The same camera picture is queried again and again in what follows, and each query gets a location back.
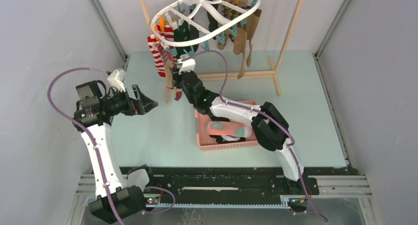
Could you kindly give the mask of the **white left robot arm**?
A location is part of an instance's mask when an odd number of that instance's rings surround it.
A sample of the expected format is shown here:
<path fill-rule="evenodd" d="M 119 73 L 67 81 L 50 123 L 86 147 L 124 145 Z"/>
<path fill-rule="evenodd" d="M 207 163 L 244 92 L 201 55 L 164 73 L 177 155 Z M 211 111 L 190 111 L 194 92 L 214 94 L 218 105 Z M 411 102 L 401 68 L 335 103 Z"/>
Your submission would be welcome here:
<path fill-rule="evenodd" d="M 133 84 L 134 98 L 127 90 L 112 87 L 103 94 L 102 81 L 95 80 L 76 87 L 79 101 L 73 114 L 74 126 L 88 149 L 95 177 L 95 197 L 88 204 L 96 218 L 113 224 L 146 209 L 146 198 L 155 190 L 156 181 L 147 165 L 132 169 L 123 176 L 111 144 L 112 119 L 118 114 L 145 115 L 158 103 Z"/>

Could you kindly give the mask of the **red white striped sock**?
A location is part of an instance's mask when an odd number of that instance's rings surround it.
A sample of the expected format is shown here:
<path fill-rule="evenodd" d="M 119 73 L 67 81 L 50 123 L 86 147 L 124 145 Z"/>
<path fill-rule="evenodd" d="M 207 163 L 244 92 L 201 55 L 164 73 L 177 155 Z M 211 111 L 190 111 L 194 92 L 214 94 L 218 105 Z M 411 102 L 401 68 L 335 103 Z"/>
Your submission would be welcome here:
<path fill-rule="evenodd" d="M 174 40 L 174 30 L 170 25 L 166 24 L 164 26 L 164 30 L 162 30 L 159 25 L 157 25 L 156 28 L 159 34 L 162 37 L 164 37 L 166 40 L 169 40 L 169 41 Z M 173 65 L 176 66 L 177 65 L 176 55 L 173 55 L 167 50 L 165 50 L 160 44 L 160 41 L 157 40 L 154 34 L 151 34 L 150 36 L 147 37 L 147 43 L 153 55 L 154 65 L 155 65 L 158 75 L 160 77 L 166 77 L 166 71 L 165 71 L 164 65 L 168 60 L 171 60 L 173 62 Z"/>

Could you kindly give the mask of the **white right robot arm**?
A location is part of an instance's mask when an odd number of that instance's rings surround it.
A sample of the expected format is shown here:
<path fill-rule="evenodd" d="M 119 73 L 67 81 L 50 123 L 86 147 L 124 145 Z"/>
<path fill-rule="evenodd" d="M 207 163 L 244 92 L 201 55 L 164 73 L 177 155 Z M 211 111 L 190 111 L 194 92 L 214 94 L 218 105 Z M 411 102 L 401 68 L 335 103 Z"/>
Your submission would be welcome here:
<path fill-rule="evenodd" d="M 174 69 L 173 79 L 198 113 L 212 120 L 228 119 L 251 127 L 258 144 L 276 154 L 288 179 L 286 186 L 290 193 L 300 194 L 306 189 L 307 183 L 302 177 L 304 167 L 292 149 L 295 140 L 288 131 L 289 124 L 272 103 L 249 105 L 224 98 L 206 89 L 193 71 Z"/>

